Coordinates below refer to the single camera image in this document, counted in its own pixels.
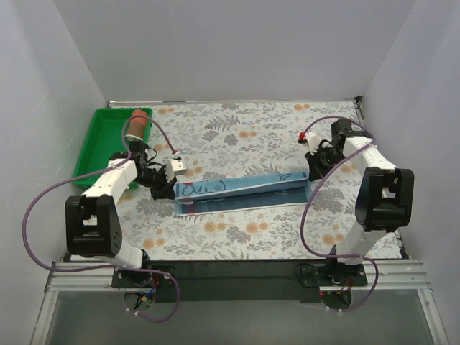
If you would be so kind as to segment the blue towel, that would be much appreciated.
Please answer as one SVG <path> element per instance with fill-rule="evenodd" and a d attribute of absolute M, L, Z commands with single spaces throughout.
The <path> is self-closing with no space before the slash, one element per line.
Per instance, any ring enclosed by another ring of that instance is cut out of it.
<path fill-rule="evenodd" d="M 175 215 L 303 205 L 311 198 L 305 172 L 202 180 L 175 185 Z"/>

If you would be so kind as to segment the orange brown bear towel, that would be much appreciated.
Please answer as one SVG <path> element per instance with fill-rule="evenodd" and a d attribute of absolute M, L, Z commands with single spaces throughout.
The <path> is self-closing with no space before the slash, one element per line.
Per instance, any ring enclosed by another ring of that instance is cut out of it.
<path fill-rule="evenodd" d="M 128 129 L 126 131 L 126 134 L 124 135 L 124 138 L 127 141 L 143 141 L 144 134 L 146 132 L 147 125 L 149 122 L 147 118 L 147 112 L 141 109 L 133 110 L 132 115 L 129 119 Z"/>

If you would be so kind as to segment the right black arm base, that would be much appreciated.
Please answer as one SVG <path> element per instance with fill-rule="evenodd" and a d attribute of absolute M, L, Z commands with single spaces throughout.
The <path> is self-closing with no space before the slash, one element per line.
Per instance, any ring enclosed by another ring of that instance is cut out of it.
<path fill-rule="evenodd" d="M 312 264 L 304 262 L 298 264 L 295 268 L 295 276 L 299 283 L 305 287 L 364 287 L 368 283 L 362 264 Z"/>

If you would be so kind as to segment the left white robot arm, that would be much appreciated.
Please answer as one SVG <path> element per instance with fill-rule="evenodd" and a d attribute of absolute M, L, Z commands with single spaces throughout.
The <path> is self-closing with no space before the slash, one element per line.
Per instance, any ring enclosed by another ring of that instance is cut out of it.
<path fill-rule="evenodd" d="M 128 152 L 110 156 L 107 170 L 88 190 L 67 199 L 66 244 L 71 255 L 119 267 L 142 267 L 146 256 L 123 240 L 116 205 L 131 183 L 149 188 L 154 200 L 173 200 L 177 176 L 186 171 L 177 153 L 168 163 L 160 164 L 148 159 L 148 150 L 144 142 L 131 142 Z"/>

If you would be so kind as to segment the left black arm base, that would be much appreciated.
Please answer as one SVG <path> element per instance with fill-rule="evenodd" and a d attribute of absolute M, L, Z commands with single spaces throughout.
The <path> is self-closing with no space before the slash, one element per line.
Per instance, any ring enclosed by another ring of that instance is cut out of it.
<path fill-rule="evenodd" d="M 175 276 L 175 264 L 148 264 L 148 272 L 119 269 L 112 276 L 113 288 L 172 288 L 173 282 L 168 275 Z"/>

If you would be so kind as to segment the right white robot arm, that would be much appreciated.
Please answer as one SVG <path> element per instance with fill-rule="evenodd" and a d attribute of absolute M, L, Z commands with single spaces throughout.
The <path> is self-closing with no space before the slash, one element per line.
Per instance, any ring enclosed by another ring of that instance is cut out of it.
<path fill-rule="evenodd" d="M 345 162 L 362 177 L 354 207 L 355 222 L 346 236 L 325 255 L 325 275 L 337 282 L 363 274 L 362 262 L 370 249 L 389 233 L 409 224 L 415 176 L 399 168 L 378 150 L 372 135 L 358 123 L 333 116 L 331 139 L 309 129 L 298 143 L 307 147 L 309 181 L 325 181 Z"/>

